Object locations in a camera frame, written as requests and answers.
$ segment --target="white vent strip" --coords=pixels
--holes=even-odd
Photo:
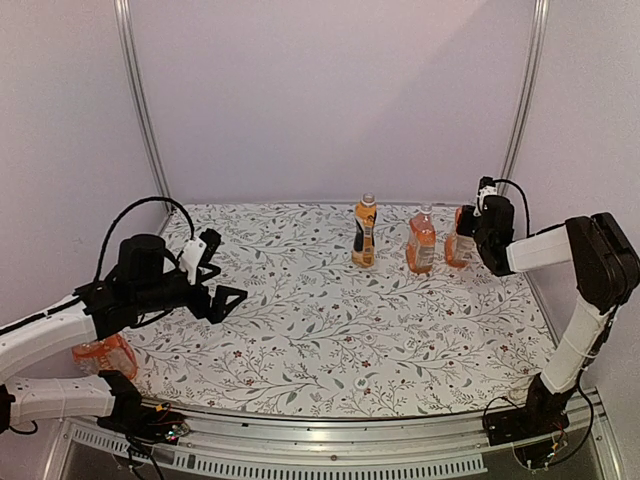
[[[120,439],[115,434],[98,432],[79,425],[74,425],[73,440],[116,455],[125,455],[129,446],[126,440]],[[149,463],[148,459],[140,458],[135,453],[133,456]],[[176,452],[171,468],[225,480],[444,480],[487,471],[480,454],[398,467],[296,467],[293,469],[266,464],[231,463],[199,453]]]

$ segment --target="transparent bottle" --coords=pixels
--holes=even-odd
[[[373,193],[365,193],[356,205],[356,238],[353,241],[351,260],[360,267],[373,266],[375,241],[373,227],[378,216],[376,197]]]
[[[429,273],[436,250],[436,229],[429,204],[420,206],[420,213],[409,221],[411,232],[407,242],[407,263],[413,273]]]
[[[455,268],[469,265],[475,241],[473,240],[474,207],[465,205],[456,210],[456,220],[453,231],[444,244],[446,262]]]
[[[95,375],[100,370],[118,370],[133,380],[138,373],[133,349],[117,333],[104,340],[77,345],[71,351],[74,363],[87,375]]]

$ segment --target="bottle cap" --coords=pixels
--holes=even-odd
[[[463,237],[473,237],[473,231],[476,225],[476,216],[473,214],[475,208],[471,205],[463,205],[460,217],[458,218],[458,225],[456,226],[456,233]]]
[[[431,207],[430,203],[423,203],[422,205],[420,205],[420,213],[424,215],[431,215],[432,211],[433,208]]]
[[[365,193],[365,194],[362,196],[362,204],[363,204],[365,207],[372,207],[372,206],[374,206],[374,205],[376,204],[376,196],[375,196],[373,193],[371,193],[371,192],[369,192],[369,193]]]

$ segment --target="bottle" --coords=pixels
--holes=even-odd
[[[471,260],[471,252],[475,247],[473,211],[474,207],[471,205],[464,205],[456,210],[453,231],[444,244],[445,260],[452,267],[464,268],[469,265],[469,260]]]
[[[420,213],[409,221],[407,262],[413,273],[429,273],[436,250],[436,229],[431,220],[431,205],[420,206]]]
[[[373,266],[375,243],[373,227],[378,215],[376,197],[373,193],[365,193],[356,205],[356,238],[353,241],[351,260],[360,267]]]
[[[129,380],[138,373],[138,363],[129,343],[117,333],[104,340],[76,345],[73,362],[87,375],[100,370],[119,370]]]

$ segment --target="floral pattern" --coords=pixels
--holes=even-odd
[[[454,209],[434,208],[438,244],[429,276],[406,266],[416,209],[378,207],[376,261],[351,262],[346,205],[191,205],[198,231],[222,234],[213,279],[248,299],[222,324],[178,309],[125,334],[136,385],[148,397],[268,414],[381,417],[484,408],[521,401],[553,351],[523,276],[494,277],[474,257],[444,261]],[[164,237],[188,236],[174,216]]]

